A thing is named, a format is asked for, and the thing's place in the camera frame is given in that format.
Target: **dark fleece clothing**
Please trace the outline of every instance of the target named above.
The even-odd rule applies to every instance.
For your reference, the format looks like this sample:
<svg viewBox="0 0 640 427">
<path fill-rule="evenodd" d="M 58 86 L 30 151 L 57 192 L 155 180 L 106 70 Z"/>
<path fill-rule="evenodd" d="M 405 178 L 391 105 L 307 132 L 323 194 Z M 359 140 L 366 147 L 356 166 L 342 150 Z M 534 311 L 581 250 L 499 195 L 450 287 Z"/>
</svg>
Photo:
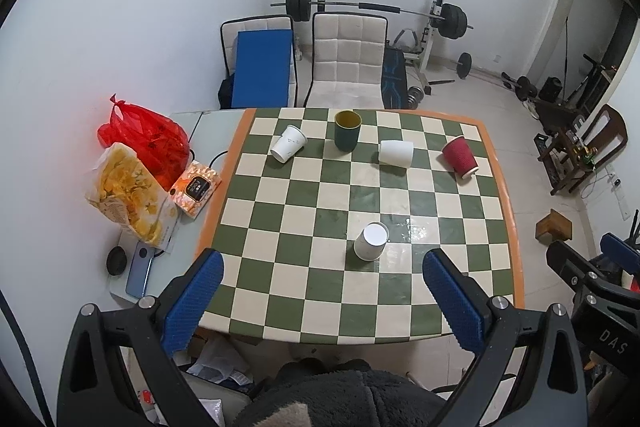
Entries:
<svg viewBox="0 0 640 427">
<path fill-rule="evenodd" d="M 234 427 L 425 426 L 445 400 L 386 371 L 334 371 L 278 383 Z"/>
</svg>

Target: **blue phone case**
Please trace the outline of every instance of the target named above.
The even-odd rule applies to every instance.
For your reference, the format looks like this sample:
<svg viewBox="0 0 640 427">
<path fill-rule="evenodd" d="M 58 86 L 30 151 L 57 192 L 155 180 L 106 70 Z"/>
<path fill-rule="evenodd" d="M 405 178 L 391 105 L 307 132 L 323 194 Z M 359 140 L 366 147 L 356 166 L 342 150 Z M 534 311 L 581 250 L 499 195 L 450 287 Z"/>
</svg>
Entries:
<svg viewBox="0 0 640 427">
<path fill-rule="evenodd" d="M 129 278 L 127 279 L 127 294 L 140 299 L 145 296 L 146 282 L 149 279 L 151 261 L 156 254 L 157 248 L 150 247 L 142 241 L 138 241 L 136 251 L 133 254 Z"/>
</svg>

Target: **white paper cup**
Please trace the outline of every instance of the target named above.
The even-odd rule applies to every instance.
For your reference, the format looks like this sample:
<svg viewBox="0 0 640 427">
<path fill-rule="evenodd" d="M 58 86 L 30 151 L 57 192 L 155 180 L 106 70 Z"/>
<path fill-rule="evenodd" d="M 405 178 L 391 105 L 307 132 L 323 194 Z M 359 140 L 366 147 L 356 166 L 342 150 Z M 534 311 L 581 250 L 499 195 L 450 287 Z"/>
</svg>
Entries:
<svg viewBox="0 0 640 427">
<path fill-rule="evenodd" d="M 297 127 L 287 125 L 280 139 L 271 147 L 270 153 L 280 163 L 286 163 L 305 144 L 306 136 L 302 134 L 302 131 Z"/>
<path fill-rule="evenodd" d="M 379 221 L 369 223 L 353 243 L 353 251 L 363 261 L 375 261 L 385 250 L 389 229 Z"/>
<path fill-rule="evenodd" d="M 382 140 L 378 161 L 408 169 L 414 159 L 414 144 L 403 140 Z"/>
</svg>

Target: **power strip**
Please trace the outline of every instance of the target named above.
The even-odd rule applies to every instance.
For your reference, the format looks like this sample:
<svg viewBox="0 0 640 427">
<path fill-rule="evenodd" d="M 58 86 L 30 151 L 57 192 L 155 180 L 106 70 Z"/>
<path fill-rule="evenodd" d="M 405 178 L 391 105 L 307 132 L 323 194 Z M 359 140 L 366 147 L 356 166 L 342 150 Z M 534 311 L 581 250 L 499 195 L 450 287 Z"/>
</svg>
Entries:
<svg viewBox="0 0 640 427">
<path fill-rule="evenodd" d="M 605 167 L 607 174 L 609 174 L 609 182 L 611 182 L 613 193 L 618 200 L 618 206 L 620 208 L 620 214 L 622 214 L 622 220 L 626 221 L 631 217 L 631 211 L 629 211 L 629 205 L 626 203 L 625 193 L 622 190 L 622 180 L 618 178 L 618 175 L 613 170 L 613 165 L 609 164 Z"/>
</svg>

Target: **checkered table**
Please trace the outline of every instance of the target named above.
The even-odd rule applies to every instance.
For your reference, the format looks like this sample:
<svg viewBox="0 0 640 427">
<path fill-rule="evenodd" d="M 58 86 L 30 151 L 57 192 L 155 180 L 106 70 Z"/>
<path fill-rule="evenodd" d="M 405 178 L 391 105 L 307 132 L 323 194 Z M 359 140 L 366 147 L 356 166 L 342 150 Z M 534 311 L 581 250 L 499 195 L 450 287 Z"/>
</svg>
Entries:
<svg viewBox="0 0 640 427">
<path fill-rule="evenodd" d="M 441 247 L 489 295 L 513 301 L 508 203 L 479 129 L 416 112 L 359 110 L 352 153 L 336 149 L 337 110 L 255 110 L 213 223 L 212 247 L 225 274 L 200 325 L 295 343 L 401 342 L 450 333 L 422 280 L 422 258 Z M 281 164 L 268 154 L 287 125 L 308 143 Z M 461 180 L 444 163 L 447 141 L 463 135 L 479 171 Z M 379 165 L 380 140 L 414 143 L 410 169 Z M 373 263 L 353 241 L 371 221 L 390 239 Z"/>
</svg>

